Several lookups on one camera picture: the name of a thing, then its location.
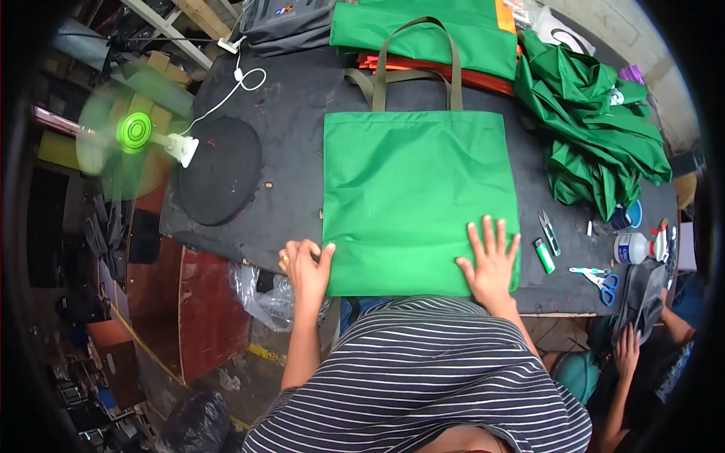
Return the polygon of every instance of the scissors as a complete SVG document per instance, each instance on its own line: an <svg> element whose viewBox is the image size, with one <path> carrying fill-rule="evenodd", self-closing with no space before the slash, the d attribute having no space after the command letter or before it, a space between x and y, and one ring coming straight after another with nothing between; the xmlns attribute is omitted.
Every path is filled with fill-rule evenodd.
<svg viewBox="0 0 725 453"><path fill-rule="evenodd" d="M582 274L584 274L584 277L588 278L590 282L597 285L604 305L609 307L614 303L614 293L612 290L617 289L619 286L619 275L607 274L604 278L601 278L588 272L583 272Z"/></svg>
<svg viewBox="0 0 725 453"><path fill-rule="evenodd" d="M611 270L592 269L590 267L570 267L569 272L573 272L576 274L608 274L611 272Z"/></svg>

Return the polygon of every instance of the hand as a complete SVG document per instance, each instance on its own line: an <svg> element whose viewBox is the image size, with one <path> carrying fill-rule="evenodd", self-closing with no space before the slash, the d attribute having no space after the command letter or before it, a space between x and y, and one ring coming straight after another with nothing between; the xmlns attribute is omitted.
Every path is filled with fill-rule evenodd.
<svg viewBox="0 0 725 453"><path fill-rule="evenodd" d="M475 270L471 262L464 257L459 257L455 261L463 271L468 287L476 301L492 315L499 316L501 311L516 309L516 303L508 293L508 286L511 283L511 268L521 242L521 234L513 237L507 253L506 222L499 219L496 226L498 238L494 240L491 216L484 215L484 248L476 226L473 223L468 224L468 239L471 241L476 261Z"/></svg>
<svg viewBox="0 0 725 453"><path fill-rule="evenodd" d="M667 288L660 290L660 302L662 302L662 308L667 308Z"/></svg>
<svg viewBox="0 0 725 453"><path fill-rule="evenodd" d="M279 251L279 267L287 274L294 290L294 319L296 322L314 320L317 324L322 299L330 280L330 263L335 244L327 244L324 251L305 239L289 241ZM319 264L312 256L320 257Z"/></svg>
<svg viewBox="0 0 725 453"><path fill-rule="evenodd" d="M640 332L634 334L632 324L628 324L622 331L614 348L614 357L617 364L617 371L620 378L631 379L634 370L637 368L639 359L639 337Z"/></svg>

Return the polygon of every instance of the seated person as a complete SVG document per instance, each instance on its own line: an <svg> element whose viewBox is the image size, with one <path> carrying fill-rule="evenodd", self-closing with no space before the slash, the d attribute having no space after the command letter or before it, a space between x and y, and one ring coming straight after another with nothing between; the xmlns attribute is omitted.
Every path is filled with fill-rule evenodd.
<svg viewBox="0 0 725 453"><path fill-rule="evenodd" d="M601 426L597 423L602 453L627 450L636 443L667 403L692 352L695 329L667 308L666 298L663 289L661 318L669 335L653 335L640 346L639 332L628 325L613 363L605 366L601 377L593 351L550 352L543 357L553 379L587 406L595 422L603 419Z"/></svg>
<svg viewBox="0 0 725 453"><path fill-rule="evenodd" d="M496 239L484 218L482 244L469 224L475 262L456 260L475 302L414 296L378 305L353 322L324 362L317 322L334 244L320 250L309 240L288 242L279 264L295 299L282 392L243 450L586 450L589 415L544 369L508 293L520 236L507 250L503 220L497 225Z"/></svg>

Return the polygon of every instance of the olive green strap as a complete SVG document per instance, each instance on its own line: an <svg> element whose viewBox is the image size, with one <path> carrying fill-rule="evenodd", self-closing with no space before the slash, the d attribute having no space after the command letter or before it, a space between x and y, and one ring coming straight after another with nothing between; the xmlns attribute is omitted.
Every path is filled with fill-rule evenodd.
<svg viewBox="0 0 725 453"><path fill-rule="evenodd" d="M385 89L385 83L387 80L386 77L386 64L388 60L388 44L390 43L390 40L393 38L395 33L398 33L401 30L404 30L405 28L412 27L413 25L422 24L422 23L432 23L435 25L438 25L440 28L443 29L443 31L448 36L448 41L451 44L451 68L452 68L452 74L451 74L451 91L449 96L449 109L450 110L463 110L463 91L461 89L461 77L460 77L460 58L458 57L458 49L455 46L455 42L453 42L453 38L450 37L448 32L446 31L446 28L443 26L443 24L437 20L435 17L425 16L425 17L419 17L418 19L411 20L407 24L403 25L402 27L395 30L391 35L388 37L388 39L385 41L383 46L380 48L380 54L378 55L378 62L376 64L376 71L374 80L375 83L373 84L373 112L384 112L385 111L385 95L386 95L386 89Z"/></svg>
<svg viewBox="0 0 725 453"><path fill-rule="evenodd" d="M417 80L417 79L427 79L427 78L434 78L438 75L441 79L443 79L443 82L446 84L446 108L450 110L450 97L451 97L451 84L448 83L448 80L438 71L434 70L418 70L418 69L409 69L409 70L400 70L400 71L390 71L386 72L385 74L385 81L386 83L393 83L393 82L402 82L404 80ZM365 75L361 70L358 69L348 69L345 70L345 80L347 80L350 83L353 83L355 85L358 85L360 87L360 90L362 91L363 96L365 96L365 100L368 102L368 106L373 106L373 82L375 80L375 75Z"/></svg>

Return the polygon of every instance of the gray bag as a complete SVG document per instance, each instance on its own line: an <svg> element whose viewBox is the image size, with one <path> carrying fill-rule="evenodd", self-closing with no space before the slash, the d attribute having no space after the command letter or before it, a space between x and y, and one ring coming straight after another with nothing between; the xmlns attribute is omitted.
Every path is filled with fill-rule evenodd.
<svg viewBox="0 0 725 453"><path fill-rule="evenodd" d="M644 344L650 337L662 314L660 291L665 287L665 267L653 259L629 266L622 307L612 333L612 346L616 346L619 336L629 323L633 323L635 332L642 332L639 344Z"/></svg>
<svg viewBox="0 0 725 453"><path fill-rule="evenodd" d="M239 30L260 57L330 43L336 0L256 0Z"/></svg>

